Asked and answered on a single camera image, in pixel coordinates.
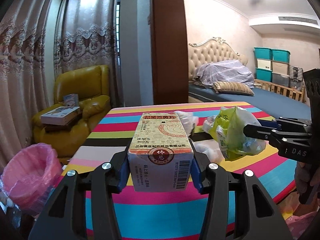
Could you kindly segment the right hand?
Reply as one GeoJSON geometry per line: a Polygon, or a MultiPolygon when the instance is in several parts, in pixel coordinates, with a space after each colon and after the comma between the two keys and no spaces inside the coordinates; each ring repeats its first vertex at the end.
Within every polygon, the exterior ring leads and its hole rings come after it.
{"type": "Polygon", "coordinates": [[[298,162],[295,169],[295,184],[299,194],[306,192],[309,185],[318,185],[319,167],[317,167],[316,171],[312,171],[311,165],[298,162]]]}

